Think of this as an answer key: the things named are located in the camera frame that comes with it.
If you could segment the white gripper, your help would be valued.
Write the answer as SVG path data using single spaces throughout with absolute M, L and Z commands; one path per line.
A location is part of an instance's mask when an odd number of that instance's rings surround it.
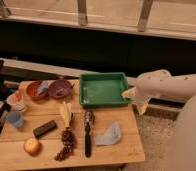
M 123 98 L 130 98 L 137 104 L 137 110 L 139 115 L 143 115 L 148 107 L 148 103 L 151 99 L 149 94 L 143 93 L 137 87 L 125 90 L 122 93 Z

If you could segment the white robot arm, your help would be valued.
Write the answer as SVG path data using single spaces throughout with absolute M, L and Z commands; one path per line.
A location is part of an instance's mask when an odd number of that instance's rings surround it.
M 196 171 L 196 74 L 173 76 L 166 69 L 145 72 L 122 96 L 133 101 L 140 116 L 156 97 L 182 103 L 177 107 L 165 171 Z

